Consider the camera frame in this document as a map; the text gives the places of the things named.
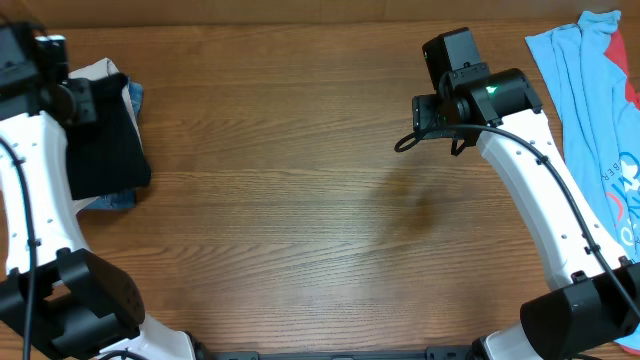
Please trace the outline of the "black shirt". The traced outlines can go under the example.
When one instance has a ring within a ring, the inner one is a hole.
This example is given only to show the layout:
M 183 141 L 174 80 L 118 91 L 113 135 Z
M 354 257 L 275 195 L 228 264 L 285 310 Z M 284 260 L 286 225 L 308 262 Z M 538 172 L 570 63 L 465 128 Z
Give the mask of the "black shirt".
M 122 96 L 127 84 L 122 73 L 92 81 L 98 121 L 67 131 L 66 168 L 74 200 L 150 184 L 151 167 Z

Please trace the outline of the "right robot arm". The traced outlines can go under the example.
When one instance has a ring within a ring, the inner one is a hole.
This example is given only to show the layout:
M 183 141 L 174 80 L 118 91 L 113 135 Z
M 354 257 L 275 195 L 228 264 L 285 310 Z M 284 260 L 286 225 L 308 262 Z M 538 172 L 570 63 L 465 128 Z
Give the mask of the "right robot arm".
M 453 155 L 476 147 L 506 185 L 544 267 L 547 294 L 518 322 L 481 337 L 465 359 L 577 359 L 639 325 L 639 267 L 598 220 L 554 143 L 526 75 L 492 72 L 468 28 L 440 34 L 422 53 L 434 91 L 413 100 L 403 151 L 448 138 Z

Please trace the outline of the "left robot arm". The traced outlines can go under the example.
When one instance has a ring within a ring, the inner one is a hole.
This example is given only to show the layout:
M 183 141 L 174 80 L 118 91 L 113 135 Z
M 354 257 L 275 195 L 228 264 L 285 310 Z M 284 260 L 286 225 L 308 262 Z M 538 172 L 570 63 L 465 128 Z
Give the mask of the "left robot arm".
M 80 200 L 145 185 L 126 75 L 71 77 L 65 40 L 1 27 L 1 194 L 8 229 L 1 319 L 50 359 L 205 359 L 150 316 L 133 279 L 94 254 Z

